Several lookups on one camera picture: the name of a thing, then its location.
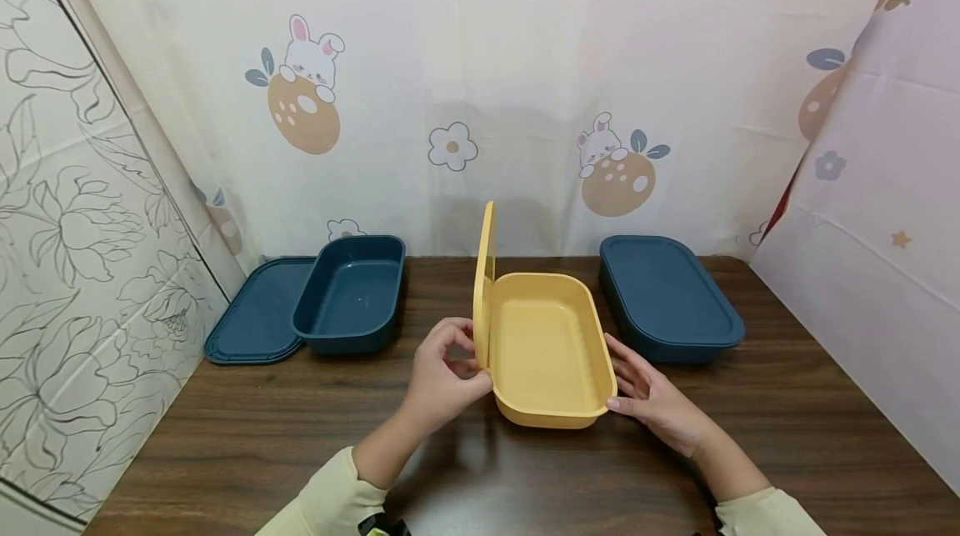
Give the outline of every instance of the open blue container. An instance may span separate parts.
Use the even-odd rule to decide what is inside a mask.
[[[358,235],[318,254],[292,313],[292,330],[314,353],[373,353],[393,335],[403,284],[403,240]]]
[[[620,338],[657,363],[709,363],[737,346],[743,320],[693,251],[663,237],[600,244],[600,284]]]
[[[315,259],[279,258],[254,269],[207,336],[207,358],[218,365],[260,365],[296,353],[303,343],[290,314]]]

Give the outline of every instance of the light green sleeve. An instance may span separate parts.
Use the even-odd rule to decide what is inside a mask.
[[[386,490],[358,478],[353,447],[344,448],[257,536],[358,536],[358,525],[383,512],[386,497]]]
[[[724,536],[826,536],[800,503],[776,488],[717,506]]]

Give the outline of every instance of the star print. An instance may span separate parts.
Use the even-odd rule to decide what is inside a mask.
[[[910,238],[910,237],[906,234],[906,232],[904,232],[903,230],[901,230],[901,231],[899,231],[899,232],[897,232],[897,233],[891,233],[890,235],[891,235],[892,239],[894,239],[894,241],[892,241],[892,245],[894,245],[894,246],[899,246],[899,247],[901,247],[902,249],[906,249],[906,245],[908,245],[908,242],[910,242],[910,241],[913,240],[913,238]]]

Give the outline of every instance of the table surface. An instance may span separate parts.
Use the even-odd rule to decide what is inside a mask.
[[[88,526],[96,534],[253,534],[337,450],[397,407],[419,340],[472,313],[474,259],[407,259],[397,341],[366,358],[305,350],[274,365],[206,359]],[[747,326],[707,367],[662,370],[830,536],[960,534],[960,500],[744,263],[703,263]],[[580,278],[617,333],[598,258],[499,258],[499,275]],[[687,468],[645,428],[519,428],[492,398],[414,455],[387,498],[429,534],[714,534]]]

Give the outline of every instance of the white curtain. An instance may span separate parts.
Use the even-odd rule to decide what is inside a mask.
[[[956,0],[879,0],[753,268],[960,492]]]
[[[475,253],[486,200],[504,254],[750,257],[876,1],[91,0],[247,269],[345,233]]]

